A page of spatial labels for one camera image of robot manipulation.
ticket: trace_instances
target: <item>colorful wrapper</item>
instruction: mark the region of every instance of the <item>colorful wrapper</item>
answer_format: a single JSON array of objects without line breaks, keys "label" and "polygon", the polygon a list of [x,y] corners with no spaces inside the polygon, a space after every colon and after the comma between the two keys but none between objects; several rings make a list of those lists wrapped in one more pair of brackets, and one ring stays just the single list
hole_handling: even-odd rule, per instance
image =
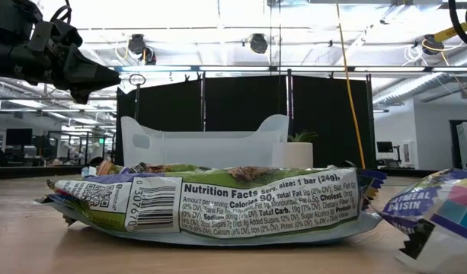
[{"label": "colorful wrapper", "polygon": [[467,171],[445,170],[391,199],[379,214],[409,236],[398,259],[423,273],[467,273]]},{"label": "colorful wrapper", "polygon": [[321,243],[369,231],[380,222],[366,209],[384,179],[384,174],[355,168],[215,170],[140,164],[119,174],[49,181],[55,194],[45,203],[69,224],[77,220],[144,241]]}]

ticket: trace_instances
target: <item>qr code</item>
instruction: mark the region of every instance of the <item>qr code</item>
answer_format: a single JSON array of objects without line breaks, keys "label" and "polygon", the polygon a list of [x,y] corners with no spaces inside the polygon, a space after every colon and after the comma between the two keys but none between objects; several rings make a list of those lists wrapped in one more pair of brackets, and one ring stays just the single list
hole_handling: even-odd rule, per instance
[{"label": "qr code", "polygon": [[98,186],[90,183],[85,187],[82,199],[86,201],[89,206],[107,208],[110,205],[113,188],[114,185]]}]

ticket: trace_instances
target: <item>potted plant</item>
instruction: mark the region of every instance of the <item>potted plant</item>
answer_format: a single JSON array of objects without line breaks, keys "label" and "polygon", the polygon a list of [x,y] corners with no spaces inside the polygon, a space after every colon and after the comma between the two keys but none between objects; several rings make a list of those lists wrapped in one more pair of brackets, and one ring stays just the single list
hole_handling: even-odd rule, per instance
[{"label": "potted plant", "polygon": [[284,152],[284,167],[312,168],[312,141],[316,137],[316,132],[307,131],[290,135]]}]

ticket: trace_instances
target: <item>translucent plastic tray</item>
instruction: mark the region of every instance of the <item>translucent plastic tray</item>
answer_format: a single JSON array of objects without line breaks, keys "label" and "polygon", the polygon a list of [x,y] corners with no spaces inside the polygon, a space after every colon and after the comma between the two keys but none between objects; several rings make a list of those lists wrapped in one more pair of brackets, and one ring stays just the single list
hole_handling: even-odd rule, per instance
[{"label": "translucent plastic tray", "polygon": [[256,132],[162,132],[121,118],[124,164],[282,167],[289,119],[273,115]]}]

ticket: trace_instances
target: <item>ceiling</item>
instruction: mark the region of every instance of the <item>ceiling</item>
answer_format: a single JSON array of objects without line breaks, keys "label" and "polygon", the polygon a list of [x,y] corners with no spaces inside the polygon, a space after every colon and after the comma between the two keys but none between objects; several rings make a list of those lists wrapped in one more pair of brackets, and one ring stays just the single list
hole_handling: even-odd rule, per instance
[{"label": "ceiling", "polygon": [[[53,13],[65,4],[64,0],[34,0],[34,2],[39,5],[45,20],[49,20]],[[130,54],[124,58],[127,40],[136,33],[145,35],[147,46],[152,47],[157,56],[157,65],[344,64],[334,1],[311,1],[326,4],[309,4],[307,0],[285,0],[281,1],[280,6],[274,7],[267,5],[265,0],[127,0],[125,2],[70,0],[70,2],[72,25],[78,28],[85,41],[80,50],[89,59],[106,66],[141,65]],[[414,0],[415,5],[400,6],[390,5],[392,0],[340,0],[340,2],[350,3],[341,5],[341,24],[348,65],[425,65],[423,62],[429,65],[441,65],[443,61],[441,55],[424,55],[424,61],[421,58],[417,58],[414,62],[408,61],[408,50],[414,45],[415,40],[421,41],[425,34],[451,27],[449,12],[444,1]],[[461,18],[464,14],[464,10],[459,10]],[[262,33],[267,38],[270,45],[266,54],[259,55],[250,50],[248,41],[253,33]],[[455,47],[454,50],[445,52],[449,57],[450,65],[455,54],[467,49],[458,37],[446,41],[445,45]],[[254,74],[225,72],[221,76]],[[184,80],[184,72],[171,74],[153,72],[145,75],[147,85]],[[206,76],[217,75],[218,73],[208,73]],[[379,92],[401,80],[403,79],[400,75],[373,75],[373,90]],[[51,86],[45,87],[40,84],[31,87],[25,82],[8,81],[11,81],[16,88],[10,91],[1,88],[0,93],[6,92],[7,96],[69,96],[67,91],[54,91]],[[112,87],[95,92],[94,96],[113,97],[115,93],[116,87]],[[47,100],[41,103],[48,107],[65,109],[78,107],[71,101]],[[10,104],[10,107],[22,107],[10,102],[7,104]],[[90,101],[89,106],[112,110],[116,109],[116,102],[93,100]],[[107,114],[100,119],[103,123],[114,123]]]}]

